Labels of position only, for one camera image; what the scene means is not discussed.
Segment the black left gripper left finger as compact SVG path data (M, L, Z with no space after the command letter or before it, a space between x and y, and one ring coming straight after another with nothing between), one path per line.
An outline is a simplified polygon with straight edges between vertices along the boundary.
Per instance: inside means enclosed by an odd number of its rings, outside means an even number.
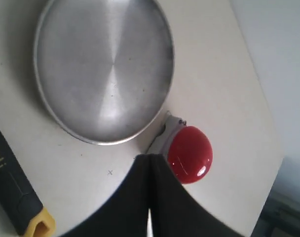
M114 194L64 237L146 237L150 157L138 155Z

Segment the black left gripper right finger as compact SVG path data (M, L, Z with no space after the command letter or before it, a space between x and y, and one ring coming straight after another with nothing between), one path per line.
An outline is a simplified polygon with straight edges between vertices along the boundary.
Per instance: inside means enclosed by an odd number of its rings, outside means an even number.
M185 190L162 155L150 155L150 212L155 237L240 237Z

